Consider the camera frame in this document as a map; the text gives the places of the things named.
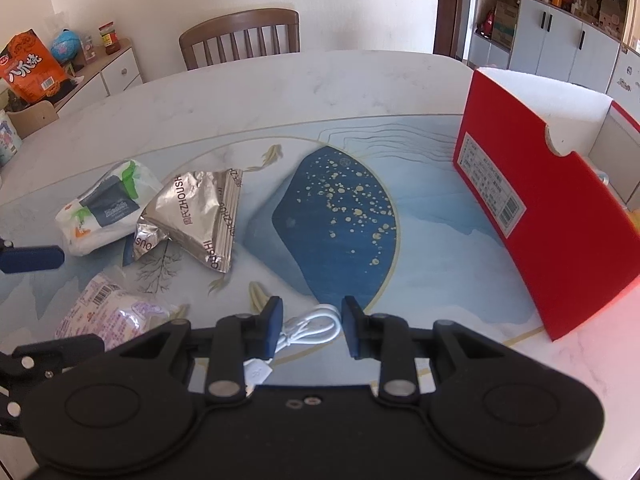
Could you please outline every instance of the glass jar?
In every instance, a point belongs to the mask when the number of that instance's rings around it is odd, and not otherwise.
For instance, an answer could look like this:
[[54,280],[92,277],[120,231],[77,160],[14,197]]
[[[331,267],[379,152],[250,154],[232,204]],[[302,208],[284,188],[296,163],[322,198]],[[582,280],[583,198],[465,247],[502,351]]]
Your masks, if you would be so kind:
[[120,41],[116,35],[116,28],[113,26],[113,22],[109,22],[106,25],[100,27],[100,35],[102,36],[102,42],[104,48],[107,51],[107,56],[120,50]]

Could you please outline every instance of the wooden chair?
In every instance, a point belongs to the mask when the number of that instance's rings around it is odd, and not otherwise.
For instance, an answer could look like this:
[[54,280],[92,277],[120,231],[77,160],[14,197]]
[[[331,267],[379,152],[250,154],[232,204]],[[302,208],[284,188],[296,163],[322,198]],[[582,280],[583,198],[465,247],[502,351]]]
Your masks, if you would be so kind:
[[198,67],[196,55],[193,45],[198,43],[204,44],[204,55],[207,65],[213,65],[211,59],[211,51],[209,50],[208,40],[216,38],[218,44],[218,55],[220,63],[226,63],[225,49],[222,45],[222,37],[227,34],[231,40],[231,51],[234,61],[240,59],[238,52],[238,44],[234,32],[244,30],[244,47],[246,56],[253,57],[254,51],[251,46],[249,30],[257,29],[258,33],[258,52],[260,56],[266,56],[267,50],[264,44],[263,27],[271,28],[271,43],[273,44],[273,53],[280,53],[280,43],[278,42],[277,25],[287,25],[287,39],[289,40],[289,51],[300,52],[300,20],[295,10],[289,9],[255,9],[236,12],[202,22],[195,27],[191,27],[180,36],[180,49],[184,57],[184,63],[187,70],[194,70]]
[[58,119],[58,112],[49,101],[40,101],[21,112],[6,113],[21,139]]

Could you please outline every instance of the plastic packaging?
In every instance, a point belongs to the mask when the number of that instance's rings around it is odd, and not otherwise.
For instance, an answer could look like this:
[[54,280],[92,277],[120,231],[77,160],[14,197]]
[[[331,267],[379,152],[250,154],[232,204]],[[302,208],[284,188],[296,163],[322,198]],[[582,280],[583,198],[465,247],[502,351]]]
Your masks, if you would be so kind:
[[22,146],[22,139],[11,123],[11,119],[4,110],[0,110],[0,166],[8,163],[20,146]]
[[242,170],[176,175],[140,215],[134,259],[169,238],[207,267],[227,272],[241,186]]
[[136,229],[136,221],[162,184],[136,160],[113,166],[56,215],[65,250],[84,256]]
[[12,37],[0,52],[0,77],[31,105],[55,104],[75,87],[32,30]]
[[95,334],[110,350],[185,313],[186,307],[165,304],[150,294],[129,294],[101,272],[66,314],[55,338]]

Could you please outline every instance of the silver foil packet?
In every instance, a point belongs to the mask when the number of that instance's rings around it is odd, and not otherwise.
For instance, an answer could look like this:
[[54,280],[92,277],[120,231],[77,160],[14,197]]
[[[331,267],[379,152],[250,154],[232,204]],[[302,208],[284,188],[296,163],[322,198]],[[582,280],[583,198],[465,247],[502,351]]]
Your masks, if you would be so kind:
[[133,259],[169,239],[207,267],[227,272],[241,185],[242,170],[176,175],[140,215]]

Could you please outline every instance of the metal bolt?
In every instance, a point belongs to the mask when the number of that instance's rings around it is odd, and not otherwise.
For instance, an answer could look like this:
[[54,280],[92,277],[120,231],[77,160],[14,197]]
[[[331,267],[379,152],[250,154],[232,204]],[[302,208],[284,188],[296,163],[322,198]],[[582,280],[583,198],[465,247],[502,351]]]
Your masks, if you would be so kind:
[[394,379],[385,383],[384,390],[394,397],[409,397],[415,392],[415,384],[404,379]]
[[216,397],[233,397],[240,391],[240,384],[233,381],[216,381],[209,385],[208,390]]
[[292,410],[301,410],[303,403],[301,400],[298,400],[298,399],[289,399],[287,402],[284,403],[284,405],[287,408],[290,408]]
[[36,363],[33,361],[33,358],[29,357],[28,355],[25,355],[20,362],[22,363],[22,367],[26,368],[27,370],[31,370],[36,365]]
[[6,406],[6,410],[7,413],[9,413],[9,415],[11,415],[12,417],[18,417],[20,416],[20,404],[18,404],[17,402],[9,402]]
[[322,399],[320,397],[305,397],[305,404],[307,406],[317,406],[322,403]]

